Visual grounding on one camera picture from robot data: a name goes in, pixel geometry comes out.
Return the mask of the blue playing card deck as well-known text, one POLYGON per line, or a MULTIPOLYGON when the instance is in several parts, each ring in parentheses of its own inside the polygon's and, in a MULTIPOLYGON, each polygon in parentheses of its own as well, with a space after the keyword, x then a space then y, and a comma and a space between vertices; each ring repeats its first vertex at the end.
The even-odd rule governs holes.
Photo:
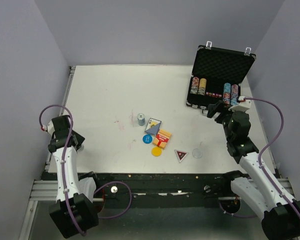
POLYGON ((161 120, 150 118, 144 132, 148 135, 156 136, 158 131, 160 130, 161 123, 161 120))

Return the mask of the blue poker chip stack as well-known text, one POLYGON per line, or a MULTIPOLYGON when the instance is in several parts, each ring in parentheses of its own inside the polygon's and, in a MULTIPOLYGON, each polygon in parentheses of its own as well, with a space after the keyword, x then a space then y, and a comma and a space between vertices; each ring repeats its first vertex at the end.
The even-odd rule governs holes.
POLYGON ((137 123, 139 126, 144 126, 146 124, 145 115, 143 113, 137 115, 137 123))

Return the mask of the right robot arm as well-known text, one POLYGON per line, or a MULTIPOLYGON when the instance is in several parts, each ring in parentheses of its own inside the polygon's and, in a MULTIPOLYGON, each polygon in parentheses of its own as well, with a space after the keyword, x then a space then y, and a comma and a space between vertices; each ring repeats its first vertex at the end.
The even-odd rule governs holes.
POLYGON ((247 110, 250 97, 241 97, 239 104, 230 106, 220 100, 210 104, 207 117, 223 126, 227 151, 252 179, 240 171, 226 173, 228 179, 220 183, 226 195, 241 197, 259 218, 262 230, 269 240, 290 240, 300 237, 300 200, 290 194, 272 174, 259 150, 249 137, 251 129, 247 110))

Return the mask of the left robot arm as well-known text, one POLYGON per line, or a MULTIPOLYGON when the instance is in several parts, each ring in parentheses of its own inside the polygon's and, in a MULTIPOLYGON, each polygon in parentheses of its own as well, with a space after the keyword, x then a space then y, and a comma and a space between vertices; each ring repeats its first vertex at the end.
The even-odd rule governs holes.
POLYGON ((66 239, 85 234, 99 224, 93 198, 101 191, 93 172, 79 177, 77 172, 78 150, 85 138, 71 130, 69 115, 53 118, 48 124, 51 140, 48 151, 56 163, 57 196, 49 207, 49 215, 66 239))

